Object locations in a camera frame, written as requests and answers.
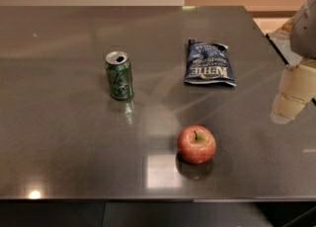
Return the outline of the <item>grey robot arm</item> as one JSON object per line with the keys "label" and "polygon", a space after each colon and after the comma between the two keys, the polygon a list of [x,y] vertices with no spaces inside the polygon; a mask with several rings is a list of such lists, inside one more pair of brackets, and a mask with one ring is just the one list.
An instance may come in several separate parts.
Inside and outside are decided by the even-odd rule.
{"label": "grey robot arm", "polygon": [[316,0],[307,0],[292,18],[289,45],[301,60],[282,71],[271,112],[276,124],[293,120],[316,97]]}

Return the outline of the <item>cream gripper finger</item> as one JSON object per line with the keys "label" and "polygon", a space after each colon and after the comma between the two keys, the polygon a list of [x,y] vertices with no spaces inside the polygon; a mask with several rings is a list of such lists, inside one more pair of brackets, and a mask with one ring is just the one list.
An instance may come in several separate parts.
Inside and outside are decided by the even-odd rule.
{"label": "cream gripper finger", "polygon": [[303,58],[296,65],[286,65],[273,102],[271,119],[276,124],[294,120],[316,97],[316,60]]}

